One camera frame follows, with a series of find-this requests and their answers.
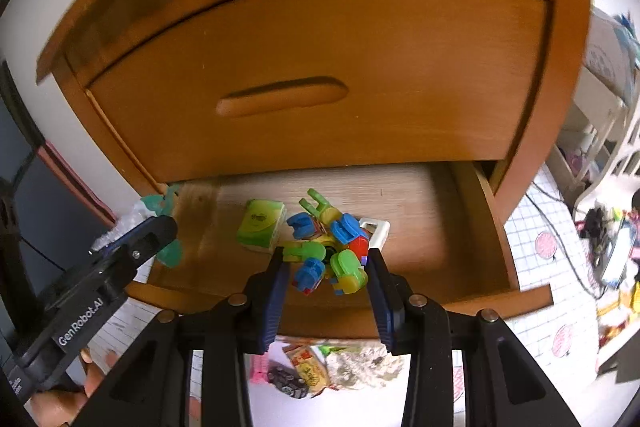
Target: drawer handle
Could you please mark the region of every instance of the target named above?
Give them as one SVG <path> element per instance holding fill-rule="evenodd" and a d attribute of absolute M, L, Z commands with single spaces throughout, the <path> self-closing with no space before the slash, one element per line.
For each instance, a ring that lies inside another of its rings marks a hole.
<path fill-rule="evenodd" d="M 229 93 L 218 100 L 216 114 L 237 118 L 294 107 L 312 107 L 337 102 L 348 93 L 349 88 L 331 76 L 283 80 Z"/>

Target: finger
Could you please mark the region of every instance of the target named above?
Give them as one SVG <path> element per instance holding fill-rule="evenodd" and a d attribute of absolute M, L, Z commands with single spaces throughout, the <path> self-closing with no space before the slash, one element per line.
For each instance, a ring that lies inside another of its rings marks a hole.
<path fill-rule="evenodd" d="M 202 403 L 195 396 L 189 397 L 189 416 L 196 420 L 202 416 Z"/>
<path fill-rule="evenodd" d="M 31 408 L 39 427 L 58 427 L 71 423 L 86 401 L 84 393 L 46 391 L 31 397 Z"/>
<path fill-rule="evenodd" d="M 113 349 L 110 349 L 107 351 L 107 354 L 104 357 L 104 363 L 106 363 L 111 368 L 116 365 L 118 358 L 118 354 Z"/>
<path fill-rule="evenodd" d="M 84 381 L 84 392 L 91 398 L 91 395 L 104 380 L 104 373 L 96 363 L 90 363 L 86 367 L 86 380 Z"/>
<path fill-rule="evenodd" d="M 80 350 L 80 357 L 82 358 L 82 360 L 84 360 L 86 363 L 92 363 L 94 361 L 94 359 L 92 359 L 91 357 L 91 351 L 89 351 L 88 347 L 83 347 Z"/>

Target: screw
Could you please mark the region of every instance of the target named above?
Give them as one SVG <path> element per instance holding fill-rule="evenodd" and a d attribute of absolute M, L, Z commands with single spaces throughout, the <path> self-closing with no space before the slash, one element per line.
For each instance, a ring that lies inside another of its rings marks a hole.
<path fill-rule="evenodd" d="M 247 298 L 244 293 L 234 293 L 233 295 L 229 295 L 227 301 L 232 306 L 244 306 L 246 304 Z"/>
<path fill-rule="evenodd" d="M 167 324 L 167 322 L 171 322 L 174 318 L 175 312 L 171 310 L 162 310 L 158 315 L 156 315 L 156 319 L 158 319 L 158 322 L 161 322 L 162 324 Z"/>
<path fill-rule="evenodd" d="M 480 312 L 480 316 L 482 317 L 482 320 L 485 320 L 486 322 L 489 322 L 489 323 L 495 322 L 500 318 L 500 315 L 498 315 L 498 313 L 495 310 L 492 310 L 491 308 L 484 308 Z"/>
<path fill-rule="evenodd" d="M 426 306 L 427 302 L 427 297 L 425 297 L 424 295 L 420 295 L 419 293 L 414 293 L 413 295 L 411 295 L 411 297 L 409 297 L 409 304 L 411 304 L 411 306 L 415 306 L 416 308 L 422 308 L 423 306 Z"/>

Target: snack wrapper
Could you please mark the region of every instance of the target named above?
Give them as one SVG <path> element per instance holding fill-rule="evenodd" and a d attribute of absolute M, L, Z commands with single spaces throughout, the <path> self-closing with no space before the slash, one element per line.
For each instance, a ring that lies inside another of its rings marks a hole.
<path fill-rule="evenodd" d="M 310 346 L 289 346 L 284 349 L 296 371 L 309 386 L 309 393 L 316 395 L 329 386 L 329 375 Z"/>

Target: human hand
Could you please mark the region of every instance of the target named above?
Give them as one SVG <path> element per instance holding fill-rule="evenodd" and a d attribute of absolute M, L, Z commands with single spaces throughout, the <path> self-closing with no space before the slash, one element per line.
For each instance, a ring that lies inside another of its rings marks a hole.
<path fill-rule="evenodd" d="M 45 391 L 33 395 L 31 409 L 38 427 L 58 427 L 71 423 L 104 379 L 104 373 L 92 360 L 88 349 L 83 349 L 80 357 L 86 373 L 84 393 Z M 117 358 L 116 353 L 110 351 L 105 361 L 109 367 L 112 367 Z"/>

